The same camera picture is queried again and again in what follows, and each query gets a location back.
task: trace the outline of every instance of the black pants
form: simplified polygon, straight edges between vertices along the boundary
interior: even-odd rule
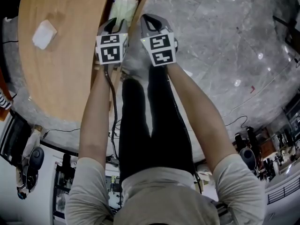
[[[149,71],[148,98],[153,130],[146,124],[145,94],[134,79],[123,83],[123,110],[120,126],[120,180],[151,167],[170,167],[194,174],[188,134],[177,112],[166,67]]]

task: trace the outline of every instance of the beige t-shirt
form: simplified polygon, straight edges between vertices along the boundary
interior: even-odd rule
[[[264,189],[237,154],[224,158],[213,177],[219,200],[231,219],[224,222],[212,200],[195,191],[193,176],[182,170],[156,167],[138,172],[122,183],[124,204],[115,225],[262,224]],[[108,205],[105,171],[91,158],[78,160],[66,204],[68,225],[99,225],[113,217]]]

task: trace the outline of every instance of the gray tile floor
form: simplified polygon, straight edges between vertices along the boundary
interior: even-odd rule
[[[296,53],[284,44],[285,27],[272,19],[272,15],[276,15],[288,21],[296,16],[297,5],[296,0],[148,0],[144,12],[157,14],[169,21],[179,41],[178,63],[192,73],[191,77],[214,102],[225,124],[246,115],[246,125],[258,128],[281,113],[281,107],[299,86],[300,68],[297,69],[293,61]],[[139,42],[140,34],[138,26],[124,67],[140,76],[146,89],[149,59]],[[3,23],[3,41],[15,39],[17,18]],[[29,123],[40,124],[46,129],[79,128],[80,123],[48,116],[35,105],[26,89],[18,44],[5,44],[4,51],[12,79],[11,87],[18,93],[14,109]],[[121,87],[122,84],[117,91],[119,117]],[[190,133],[194,160],[199,161],[204,158],[203,153],[174,93]],[[146,106],[151,129],[148,101]],[[244,130],[240,128],[243,121],[240,119],[227,127],[232,139],[235,133]],[[79,131],[54,131],[46,139],[57,146],[77,150]],[[107,153],[112,152],[109,142]]]

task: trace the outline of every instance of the desk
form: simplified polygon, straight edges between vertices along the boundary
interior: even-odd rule
[[[96,35],[106,0],[21,0],[19,51],[27,88],[47,114],[81,121],[90,93]],[[58,33],[45,50],[32,36],[48,19]]]

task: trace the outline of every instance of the person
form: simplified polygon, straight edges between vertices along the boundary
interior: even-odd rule
[[[218,202],[195,190],[191,145],[169,77],[212,171]],[[105,188],[109,96],[100,68],[82,118],[79,159],[65,207],[68,225],[263,223],[260,181],[235,151],[214,104],[176,63],[150,67],[151,135],[141,84],[133,78],[123,82],[119,164],[124,203],[113,217]]]
[[[26,146],[23,150],[22,156],[21,156],[21,162],[18,164],[18,166],[15,168],[15,174],[16,174],[16,183],[17,183],[17,194],[18,197],[22,200],[26,199],[29,191],[24,183],[24,178],[26,177],[26,170],[28,169],[29,164],[29,158],[32,150],[35,147],[40,146],[40,136],[42,132],[43,127],[41,125],[35,125],[33,132],[29,139],[27,140]]]

